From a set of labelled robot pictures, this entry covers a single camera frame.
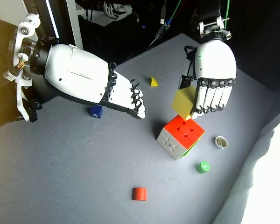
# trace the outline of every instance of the blue die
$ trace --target blue die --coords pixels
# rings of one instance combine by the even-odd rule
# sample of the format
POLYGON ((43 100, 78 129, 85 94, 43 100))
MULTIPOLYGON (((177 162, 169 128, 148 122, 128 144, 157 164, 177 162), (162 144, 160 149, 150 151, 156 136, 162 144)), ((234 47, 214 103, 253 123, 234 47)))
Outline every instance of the blue die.
POLYGON ((101 118, 103 113, 102 106, 95 105, 92 108, 90 108, 90 115, 94 118, 101 118))

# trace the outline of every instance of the robotic hand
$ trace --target robotic hand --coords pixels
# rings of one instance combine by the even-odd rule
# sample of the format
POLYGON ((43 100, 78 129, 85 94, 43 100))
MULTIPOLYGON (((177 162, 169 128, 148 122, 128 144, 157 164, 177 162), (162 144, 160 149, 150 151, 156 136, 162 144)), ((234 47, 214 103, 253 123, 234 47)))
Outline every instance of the robotic hand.
POLYGON ((130 5, 121 5, 116 3, 106 3, 104 1, 104 12, 114 21, 119 21, 132 14, 132 7, 130 5))
POLYGON ((25 38, 32 36, 39 25, 40 19, 35 14, 28 14, 19 24, 14 43, 14 67, 3 75, 17 83, 17 107, 26 121, 37 120, 35 110, 42 106, 38 101, 28 103, 22 91, 22 87, 32 85, 32 77, 23 74, 24 66, 30 66, 32 73, 44 75, 48 86, 64 98, 145 118, 143 93, 137 80, 129 81, 114 71, 114 63, 108 65, 89 52, 59 44, 56 38, 39 38, 37 42, 25 38))
POLYGON ((209 111, 221 111, 228 102, 232 86, 236 82, 237 65, 235 57, 224 41, 231 33, 224 28, 221 15, 210 23, 199 23, 202 44, 196 47, 185 46, 187 54, 182 68, 180 89, 190 86, 197 80, 195 104, 191 118, 196 119, 209 111))

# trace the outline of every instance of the green cylinder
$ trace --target green cylinder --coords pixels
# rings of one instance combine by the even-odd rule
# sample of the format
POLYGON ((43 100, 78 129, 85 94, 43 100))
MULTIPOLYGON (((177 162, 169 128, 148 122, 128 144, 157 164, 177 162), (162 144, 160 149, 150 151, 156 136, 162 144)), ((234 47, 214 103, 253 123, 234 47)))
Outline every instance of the green cylinder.
POLYGON ((210 170, 210 164, 207 161, 202 161, 201 163, 196 165, 196 169, 198 173, 204 174, 210 170))

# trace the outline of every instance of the gray table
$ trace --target gray table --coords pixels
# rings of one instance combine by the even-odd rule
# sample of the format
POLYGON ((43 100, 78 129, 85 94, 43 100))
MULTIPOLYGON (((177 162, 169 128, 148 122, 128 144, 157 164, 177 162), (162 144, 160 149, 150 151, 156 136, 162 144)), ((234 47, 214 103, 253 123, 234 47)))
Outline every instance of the gray table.
POLYGON ((227 108, 196 121, 206 133, 175 161, 155 138, 176 114, 171 101, 185 58, 197 45, 179 35, 120 65, 137 78, 147 117, 103 108, 101 119, 85 105, 56 97, 35 123, 0 127, 0 224, 208 224, 222 206, 256 140, 273 94, 238 70, 227 108), (149 85, 154 76, 159 87, 149 85), (228 149, 215 148, 223 135, 228 149), (211 171, 199 174, 206 160, 211 171), (146 187, 147 201, 131 200, 146 187))

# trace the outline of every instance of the white cup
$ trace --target white cup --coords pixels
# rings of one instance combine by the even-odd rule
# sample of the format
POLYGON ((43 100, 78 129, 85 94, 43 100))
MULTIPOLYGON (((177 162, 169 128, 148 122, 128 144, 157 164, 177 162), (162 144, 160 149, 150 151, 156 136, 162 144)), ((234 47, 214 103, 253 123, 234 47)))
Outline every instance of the white cup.
POLYGON ((215 139, 215 145, 218 148, 225 149, 228 146, 228 141, 223 136, 217 136, 215 139))

